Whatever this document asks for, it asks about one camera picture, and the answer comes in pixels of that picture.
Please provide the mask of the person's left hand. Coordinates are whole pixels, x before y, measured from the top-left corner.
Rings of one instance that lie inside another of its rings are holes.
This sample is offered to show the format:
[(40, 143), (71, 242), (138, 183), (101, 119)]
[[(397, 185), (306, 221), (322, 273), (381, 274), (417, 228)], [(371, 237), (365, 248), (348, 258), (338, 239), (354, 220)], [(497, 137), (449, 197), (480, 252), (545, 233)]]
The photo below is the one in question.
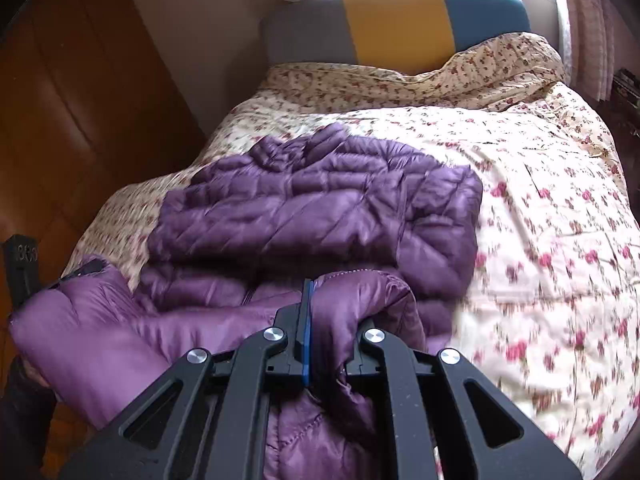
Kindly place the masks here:
[(38, 370), (32, 366), (32, 364), (30, 364), (22, 356), (19, 356), (18, 360), (20, 361), (22, 369), (24, 370), (24, 375), (29, 380), (40, 385), (40, 387), (42, 388), (50, 389), (49, 383), (42, 377), (42, 375), (38, 372)]

